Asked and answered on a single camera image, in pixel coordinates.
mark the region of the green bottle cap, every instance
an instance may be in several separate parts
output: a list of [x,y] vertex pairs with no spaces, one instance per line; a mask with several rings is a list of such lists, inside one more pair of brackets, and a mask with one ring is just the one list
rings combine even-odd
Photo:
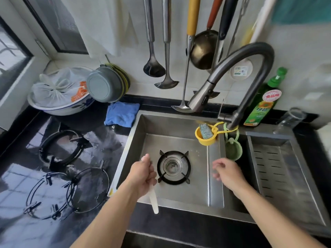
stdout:
[[268,86],[272,88],[278,87],[278,85],[284,80],[285,75],[287,73],[287,69],[284,67],[280,67],[277,69],[277,76],[271,77],[268,81]]

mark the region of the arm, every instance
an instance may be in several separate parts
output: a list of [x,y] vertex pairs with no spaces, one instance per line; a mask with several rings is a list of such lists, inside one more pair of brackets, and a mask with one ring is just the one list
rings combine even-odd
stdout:
[[272,247],[324,247],[256,192],[235,162],[221,158],[213,162],[213,168],[218,172],[213,177],[242,201]]
[[131,166],[129,175],[117,192],[104,204],[71,248],[121,247],[136,202],[148,192],[149,184],[156,184],[155,177],[156,172],[146,154]]

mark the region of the gray faucet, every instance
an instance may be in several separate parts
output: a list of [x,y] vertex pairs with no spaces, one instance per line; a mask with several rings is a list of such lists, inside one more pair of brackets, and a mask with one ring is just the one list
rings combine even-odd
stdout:
[[210,74],[206,82],[199,89],[196,94],[188,102],[185,113],[192,112],[201,112],[204,106],[208,103],[209,96],[212,94],[213,89],[215,88],[217,82],[222,78],[222,76],[237,62],[252,56],[252,55],[262,55],[263,62],[260,67],[258,74],[256,75],[253,83],[249,87],[246,95],[241,101],[238,109],[233,112],[232,115],[227,115],[224,113],[219,113],[217,120],[227,122],[227,129],[234,129],[242,119],[245,109],[250,105],[252,99],[254,98],[259,87],[266,79],[269,74],[274,58],[275,53],[271,45],[263,42],[251,43],[241,47],[240,49],[234,51],[231,55],[225,58],[215,70]]

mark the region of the stainless steel sink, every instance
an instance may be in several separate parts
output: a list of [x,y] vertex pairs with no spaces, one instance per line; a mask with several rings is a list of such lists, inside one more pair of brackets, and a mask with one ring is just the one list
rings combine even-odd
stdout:
[[[155,186],[159,206],[254,223],[232,191],[212,178],[212,162],[226,157],[224,135],[211,146],[201,145],[195,130],[215,119],[139,111],[116,170],[109,195],[127,177],[131,165],[149,153],[157,170],[160,150],[188,151],[190,183]],[[300,147],[290,129],[274,134],[275,126],[240,127],[243,155],[237,160],[247,181],[286,216],[310,233],[331,237],[331,222]],[[150,203],[149,197],[138,200]]]

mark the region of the sink grate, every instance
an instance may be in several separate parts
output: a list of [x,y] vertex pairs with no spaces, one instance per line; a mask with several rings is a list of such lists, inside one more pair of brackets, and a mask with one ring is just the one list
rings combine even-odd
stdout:
[[294,221],[321,225],[316,203],[290,144],[254,144],[256,174],[260,193]]

